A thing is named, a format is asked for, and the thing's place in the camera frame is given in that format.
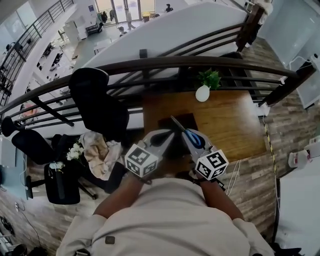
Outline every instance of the staircase railing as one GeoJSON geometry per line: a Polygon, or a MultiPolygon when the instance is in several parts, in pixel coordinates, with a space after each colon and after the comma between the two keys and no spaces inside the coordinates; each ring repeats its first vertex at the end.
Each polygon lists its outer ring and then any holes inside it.
{"type": "MultiPolygon", "coordinates": [[[[248,13],[244,22],[235,24],[223,29],[213,31],[211,33],[199,36],[193,40],[186,43],[178,45],[177,47],[168,50],[157,57],[166,56],[198,56],[200,54],[206,53],[210,50],[225,46],[230,43],[236,43],[237,52],[241,52],[246,43],[249,41],[251,34],[255,31],[259,20],[264,13],[264,8],[256,4],[251,13],[248,13]]],[[[154,70],[150,72],[150,77],[159,74],[164,71],[164,69],[154,70]]],[[[128,81],[134,81],[140,79],[143,76],[142,73],[130,72],[123,77],[121,77],[116,84],[119,84],[127,79],[128,81]]],[[[124,93],[127,89],[114,90],[110,92],[110,95],[116,96],[124,93]]]]}
{"type": "MultiPolygon", "coordinates": [[[[286,76],[287,79],[282,85],[279,80],[265,79],[260,77],[247,77],[247,76],[223,76],[221,81],[250,81],[267,83],[266,86],[222,86],[219,90],[247,90],[250,94],[256,97],[256,101],[259,105],[267,103],[269,106],[274,105],[299,85],[301,85],[308,77],[310,77],[315,69],[312,65],[305,63],[301,69],[297,72],[287,69],[276,69],[273,67],[256,65],[255,63],[243,60],[227,57],[209,57],[209,56],[169,56],[169,57],[155,57],[155,58],[142,58],[124,62],[118,62],[97,67],[109,74],[109,76],[124,74],[128,72],[147,71],[149,69],[169,69],[178,68],[178,72],[175,76],[164,78],[144,78],[141,80],[127,81],[122,83],[115,83],[105,85],[106,91],[114,89],[132,88],[136,86],[147,86],[143,93],[117,95],[115,98],[121,100],[129,109],[131,114],[142,112],[143,110],[136,110],[137,107],[142,106],[142,97],[144,94],[162,94],[170,92],[187,92],[196,90],[196,74],[197,69],[207,67],[218,67],[220,69],[242,69],[249,71],[257,71],[262,73],[276,74],[280,76],[286,76]],[[260,94],[255,92],[271,92],[270,94],[260,94]]],[[[73,126],[74,122],[82,121],[78,109],[62,113],[62,111],[75,109],[75,104],[64,104],[56,108],[51,108],[51,104],[56,102],[62,102],[70,99],[71,95],[63,95],[58,98],[50,99],[47,101],[41,101],[40,96],[50,93],[54,90],[61,89],[68,86],[70,75],[61,79],[54,80],[36,89],[33,89],[26,94],[16,98],[9,102],[6,106],[0,108],[0,115],[6,114],[13,108],[20,106],[21,104],[32,101],[35,105],[24,108],[20,111],[10,114],[9,116],[19,123],[21,126],[25,126],[26,129],[36,129],[41,127],[49,127],[60,124],[68,124],[73,126]],[[21,117],[20,114],[25,112],[41,108],[43,111],[29,116],[21,117]],[[40,118],[43,115],[51,114],[52,116],[46,118],[40,118]]]]}
{"type": "Polygon", "coordinates": [[[47,29],[73,3],[73,0],[56,2],[25,30],[20,38],[14,42],[14,45],[11,45],[11,49],[0,62],[0,106],[4,106],[7,103],[19,72],[31,50],[47,29]]]}

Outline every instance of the beige cloth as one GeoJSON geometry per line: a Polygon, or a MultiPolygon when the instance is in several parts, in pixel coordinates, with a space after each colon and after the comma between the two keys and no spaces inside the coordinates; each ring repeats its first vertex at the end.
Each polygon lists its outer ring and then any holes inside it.
{"type": "Polygon", "coordinates": [[[258,24],[263,25],[268,16],[273,12],[274,7],[272,3],[265,2],[265,0],[256,0],[256,3],[264,8],[264,13],[261,16],[261,19],[259,20],[258,24]]]}
{"type": "Polygon", "coordinates": [[[82,134],[80,142],[92,174],[101,180],[109,179],[116,162],[124,163],[121,157],[123,148],[120,142],[112,140],[106,143],[104,136],[94,131],[82,134]]]}
{"type": "Polygon", "coordinates": [[[202,190],[187,180],[162,178],[145,185],[137,201],[109,219],[75,220],[57,250],[74,256],[274,256],[256,227],[207,207],[202,190]],[[106,244],[106,236],[115,238],[106,244]]]}

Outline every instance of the scissor blade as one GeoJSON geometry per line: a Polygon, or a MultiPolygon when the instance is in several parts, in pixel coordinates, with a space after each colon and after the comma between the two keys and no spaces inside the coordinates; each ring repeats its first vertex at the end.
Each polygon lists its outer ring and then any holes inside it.
{"type": "Polygon", "coordinates": [[[173,116],[171,116],[171,119],[175,122],[175,124],[183,131],[185,132],[186,129],[182,126],[181,123],[179,123],[179,121],[177,119],[175,119],[173,116]]]}

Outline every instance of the wooden table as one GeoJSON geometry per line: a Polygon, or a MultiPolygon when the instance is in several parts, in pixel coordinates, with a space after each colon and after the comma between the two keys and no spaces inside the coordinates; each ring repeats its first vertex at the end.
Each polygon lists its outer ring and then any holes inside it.
{"type": "MultiPolygon", "coordinates": [[[[206,102],[197,101],[194,92],[143,97],[146,134],[159,128],[159,120],[187,113],[193,113],[198,130],[222,149],[230,163],[266,152],[263,130],[248,91],[211,91],[206,102]]],[[[181,162],[175,161],[166,169],[188,170],[189,160],[182,161],[182,167],[181,162]]]]}

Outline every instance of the power outlet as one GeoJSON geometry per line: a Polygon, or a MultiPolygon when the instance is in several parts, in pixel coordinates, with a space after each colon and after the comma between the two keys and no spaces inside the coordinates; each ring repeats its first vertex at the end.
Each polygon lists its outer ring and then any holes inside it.
{"type": "Polygon", "coordinates": [[[19,212],[19,205],[18,205],[17,202],[14,203],[14,206],[15,206],[15,210],[16,210],[17,212],[19,212]]]}

